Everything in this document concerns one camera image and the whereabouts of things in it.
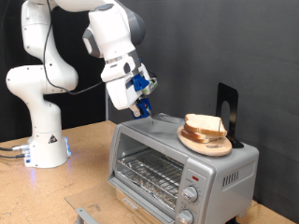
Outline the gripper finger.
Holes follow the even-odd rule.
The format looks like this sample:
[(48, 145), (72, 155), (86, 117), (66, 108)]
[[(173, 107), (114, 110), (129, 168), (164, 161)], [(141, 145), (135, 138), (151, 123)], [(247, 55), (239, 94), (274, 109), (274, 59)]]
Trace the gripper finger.
[(139, 108), (137, 107), (136, 104), (132, 104), (130, 106), (130, 110), (133, 112), (133, 115), (136, 117), (136, 118), (139, 118), (141, 116), (140, 114), (140, 110)]

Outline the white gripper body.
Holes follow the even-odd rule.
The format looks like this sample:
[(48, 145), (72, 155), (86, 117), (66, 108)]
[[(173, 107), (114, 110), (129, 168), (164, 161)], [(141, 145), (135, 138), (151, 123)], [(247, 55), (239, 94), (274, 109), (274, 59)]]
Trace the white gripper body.
[(119, 110), (129, 108), (158, 86), (157, 78), (150, 77), (145, 65), (139, 60), (135, 62), (131, 56), (106, 63), (101, 78), (107, 85), (112, 104)]

